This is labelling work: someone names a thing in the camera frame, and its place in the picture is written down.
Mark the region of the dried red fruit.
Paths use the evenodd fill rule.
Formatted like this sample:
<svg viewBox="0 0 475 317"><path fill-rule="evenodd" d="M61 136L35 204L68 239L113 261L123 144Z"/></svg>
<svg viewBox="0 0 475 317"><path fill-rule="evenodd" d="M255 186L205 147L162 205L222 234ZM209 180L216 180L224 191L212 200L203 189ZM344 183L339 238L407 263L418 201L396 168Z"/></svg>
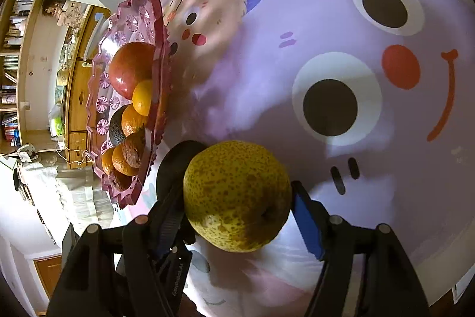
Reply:
<svg viewBox="0 0 475 317"><path fill-rule="evenodd" d="M144 131L132 133L122 143L122 155L126 162L133 168L139 168L146 141Z"/></svg>
<svg viewBox="0 0 475 317"><path fill-rule="evenodd" d="M130 187L132 178L128 175L122 174L116 169L112 169L109 174L109 181L114 189L125 191Z"/></svg>

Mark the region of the dark green avocado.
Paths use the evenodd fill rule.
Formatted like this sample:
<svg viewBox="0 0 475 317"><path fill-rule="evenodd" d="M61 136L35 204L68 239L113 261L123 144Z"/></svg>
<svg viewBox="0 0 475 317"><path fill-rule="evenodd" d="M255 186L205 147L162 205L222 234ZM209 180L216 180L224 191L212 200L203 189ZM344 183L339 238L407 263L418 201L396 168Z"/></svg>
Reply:
<svg viewBox="0 0 475 317"><path fill-rule="evenodd" d="M111 117L109 138L113 146L118 146L126 139L126 135L124 134L123 129L121 127L121 119L122 114L124 113L127 107L128 105L121 106L121 108L118 109Z"/></svg>

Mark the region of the yellow speckled pear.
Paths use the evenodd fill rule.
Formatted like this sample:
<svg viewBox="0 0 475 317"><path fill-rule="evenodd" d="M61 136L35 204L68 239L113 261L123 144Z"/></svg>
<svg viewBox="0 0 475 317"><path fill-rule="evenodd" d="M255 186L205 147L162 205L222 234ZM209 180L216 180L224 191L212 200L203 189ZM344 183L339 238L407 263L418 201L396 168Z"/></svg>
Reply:
<svg viewBox="0 0 475 317"><path fill-rule="evenodd" d="M219 142L197 154L183 177L191 226L210 244L250 253L274 240L292 204L286 168L265 147Z"/></svg>

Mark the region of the small mandarin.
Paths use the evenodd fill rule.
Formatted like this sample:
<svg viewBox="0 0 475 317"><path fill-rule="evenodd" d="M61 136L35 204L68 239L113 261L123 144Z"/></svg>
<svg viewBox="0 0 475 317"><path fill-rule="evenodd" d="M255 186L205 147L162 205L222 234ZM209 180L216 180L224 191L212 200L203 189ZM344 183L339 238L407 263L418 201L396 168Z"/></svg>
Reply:
<svg viewBox="0 0 475 317"><path fill-rule="evenodd" d="M135 111L147 117L151 107L153 93L152 79L139 82L133 92L132 103Z"/></svg>

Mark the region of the red yellow apple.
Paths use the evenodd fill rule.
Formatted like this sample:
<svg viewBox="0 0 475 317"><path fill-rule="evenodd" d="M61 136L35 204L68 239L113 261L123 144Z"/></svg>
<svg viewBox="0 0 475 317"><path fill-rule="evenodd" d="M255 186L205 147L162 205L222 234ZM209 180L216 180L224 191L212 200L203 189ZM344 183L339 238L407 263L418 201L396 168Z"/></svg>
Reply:
<svg viewBox="0 0 475 317"><path fill-rule="evenodd" d="M113 89L127 100L136 85L151 78L155 46L146 42L129 42L120 47L109 66Z"/></svg>

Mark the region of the dark overripe banana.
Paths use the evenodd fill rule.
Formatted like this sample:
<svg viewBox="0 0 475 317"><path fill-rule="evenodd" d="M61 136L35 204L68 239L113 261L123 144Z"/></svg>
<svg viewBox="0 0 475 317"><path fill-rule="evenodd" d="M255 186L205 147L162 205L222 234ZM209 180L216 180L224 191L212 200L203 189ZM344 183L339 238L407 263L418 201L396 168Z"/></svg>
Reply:
<svg viewBox="0 0 475 317"><path fill-rule="evenodd" d="M155 191L158 202L163 202L176 183L183 183L183 177L191 160L207 146L195 140L179 142L167 152L159 165Z"/></svg>

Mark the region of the wooden desk with drawers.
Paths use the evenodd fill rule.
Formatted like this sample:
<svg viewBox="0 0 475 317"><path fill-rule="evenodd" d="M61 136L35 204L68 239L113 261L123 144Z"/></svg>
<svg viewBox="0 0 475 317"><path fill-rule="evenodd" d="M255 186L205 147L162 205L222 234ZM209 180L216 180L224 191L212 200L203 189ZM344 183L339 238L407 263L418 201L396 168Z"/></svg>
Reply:
<svg viewBox="0 0 475 317"><path fill-rule="evenodd" d="M110 16L110 12L102 7L87 6L82 18L77 42L72 49L69 66L69 80L64 108L64 141L65 158L70 169L88 167L86 154L88 132L86 130L86 102L88 99L88 81L92 75L92 59L97 53L93 48L88 51L88 42L93 37L94 29L101 26Z"/></svg>

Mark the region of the cartoon printed tablecloth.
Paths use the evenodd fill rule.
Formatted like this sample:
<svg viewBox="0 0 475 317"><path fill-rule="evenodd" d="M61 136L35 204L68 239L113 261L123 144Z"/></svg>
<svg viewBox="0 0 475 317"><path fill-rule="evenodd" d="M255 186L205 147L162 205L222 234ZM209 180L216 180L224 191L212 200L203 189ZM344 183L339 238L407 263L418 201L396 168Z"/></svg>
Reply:
<svg viewBox="0 0 475 317"><path fill-rule="evenodd" d="M165 1L172 55L203 72L206 0ZM472 3L247 0L228 51L177 105L161 154L253 142L330 214L394 231L420 290L392 262L373 302L352 280L345 316L426 316L474 264Z"/></svg>

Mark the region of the pink plastic fruit bowl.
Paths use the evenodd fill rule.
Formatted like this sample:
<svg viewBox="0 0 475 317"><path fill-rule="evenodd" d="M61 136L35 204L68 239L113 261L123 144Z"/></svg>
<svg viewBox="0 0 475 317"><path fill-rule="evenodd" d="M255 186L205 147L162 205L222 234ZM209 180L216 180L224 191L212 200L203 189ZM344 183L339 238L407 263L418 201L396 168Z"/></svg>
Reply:
<svg viewBox="0 0 475 317"><path fill-rule="evenodd" d="M126 0L105 23L88 81L88 150L117 208L137 203L164 136L171 90L160 0Z"/></svg>

